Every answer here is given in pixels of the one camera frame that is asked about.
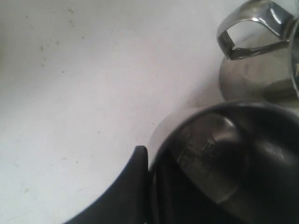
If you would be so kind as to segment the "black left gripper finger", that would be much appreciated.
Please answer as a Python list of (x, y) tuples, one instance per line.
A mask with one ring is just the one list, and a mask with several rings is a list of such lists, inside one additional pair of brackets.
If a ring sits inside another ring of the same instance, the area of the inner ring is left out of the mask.
[(136, 146), (123, 171), (94, 203), (69, 224), (144, 224), (148, 151)]

